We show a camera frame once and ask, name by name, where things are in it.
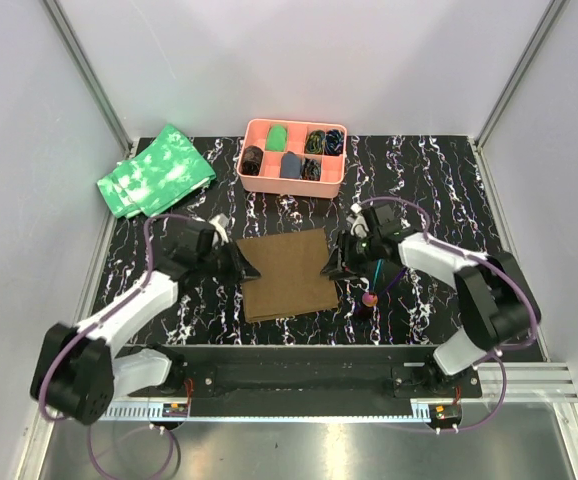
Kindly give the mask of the brown cloth napkin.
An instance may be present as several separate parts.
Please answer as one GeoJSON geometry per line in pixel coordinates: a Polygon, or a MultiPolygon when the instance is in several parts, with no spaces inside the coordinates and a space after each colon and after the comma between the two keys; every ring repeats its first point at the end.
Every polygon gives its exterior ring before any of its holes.
{"type": "Polygon", "coordinates": [[[335,283],[321,274],[329,257],[324,229],[245,238],[237,245],[260,273],[242,285],[248,323],[338,307],[335,283]]]}

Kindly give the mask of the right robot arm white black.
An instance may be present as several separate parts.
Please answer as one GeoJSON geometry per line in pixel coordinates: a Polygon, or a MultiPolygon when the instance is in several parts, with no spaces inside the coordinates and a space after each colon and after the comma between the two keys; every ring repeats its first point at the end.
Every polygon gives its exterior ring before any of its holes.
{"type": "Polygon", "coordinates": [[[537,339],[540,308],[515,257],[467,250],[432,236],[426,227],[403,227],[394,204],[382,196],[356,203],[339,232],[322,275],[355,279],[378,261],[422,272],[452,288],[461,326],[425,364],[423,384],[445,396],[459,375],[506,350],[520,350],[537,339]]]}

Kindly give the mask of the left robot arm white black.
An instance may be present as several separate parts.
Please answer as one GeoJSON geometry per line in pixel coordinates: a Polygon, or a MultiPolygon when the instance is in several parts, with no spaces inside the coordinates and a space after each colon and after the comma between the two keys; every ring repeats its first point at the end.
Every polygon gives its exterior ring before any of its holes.
{"type": "Polygon", "coordinates": [[[158,344],[126,356],[120,351],[199,281],[240,284],[260,278],[229,238],[225,222],[223,215],[184,218],[182,234],[162,253],[146,244],[146,271],[129,290],[75,325],[57,323],[46,332],[30,386],[44,420],[90,426],[115,399],[139,390],[154,387],[172,396],[192,389],[183,355],[158,344]]]}

